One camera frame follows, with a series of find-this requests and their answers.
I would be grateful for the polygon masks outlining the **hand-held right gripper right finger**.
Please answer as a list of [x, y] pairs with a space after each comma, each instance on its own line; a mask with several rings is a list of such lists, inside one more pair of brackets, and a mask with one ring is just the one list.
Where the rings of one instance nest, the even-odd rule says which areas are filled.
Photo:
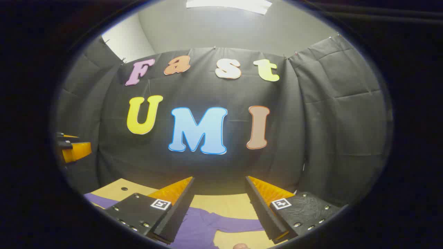
[[252, 176], [245, 181], [250, 202], [274, 244], [312, 233], [341, 211], [310, 192], [294, 194]]

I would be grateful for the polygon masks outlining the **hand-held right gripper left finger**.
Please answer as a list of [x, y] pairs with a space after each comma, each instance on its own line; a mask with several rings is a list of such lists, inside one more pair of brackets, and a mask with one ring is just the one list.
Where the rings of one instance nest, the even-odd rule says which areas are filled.
[[171, 244], [193, 200], [193, 182], [188, 177], [148, 195], [133, 193], [105, 213], [141, 236]]

